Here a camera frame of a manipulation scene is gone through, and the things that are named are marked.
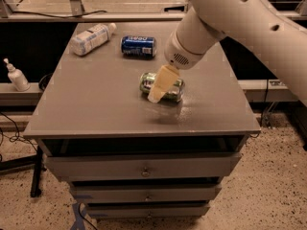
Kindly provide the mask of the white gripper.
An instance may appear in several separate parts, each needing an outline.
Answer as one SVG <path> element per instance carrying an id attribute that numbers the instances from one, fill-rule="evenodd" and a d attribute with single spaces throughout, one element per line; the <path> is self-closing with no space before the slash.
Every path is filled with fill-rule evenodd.
<path id="1" fill-rule="evenodd" d="M 179 70 L 187 70 L 198 63 L 205 53 L 205 39 L 202 34 L 174 30 L 167 39 L 164 56 L 171 64 L 158 70 L 148 100 L 158 103 L 179 78 Z"/>

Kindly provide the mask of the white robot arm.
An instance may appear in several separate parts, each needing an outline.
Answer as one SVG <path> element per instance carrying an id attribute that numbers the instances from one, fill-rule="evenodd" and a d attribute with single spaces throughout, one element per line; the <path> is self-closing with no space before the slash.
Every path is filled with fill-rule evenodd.
<path id="1" fill-rule="evenodd" d="M 159 102 L 179 78 L 225 37 L 249 49 L 307 104 L 307 33 L 268 0 L 191 0 L 191 8 L 167 40 L 149 100 Z"/>

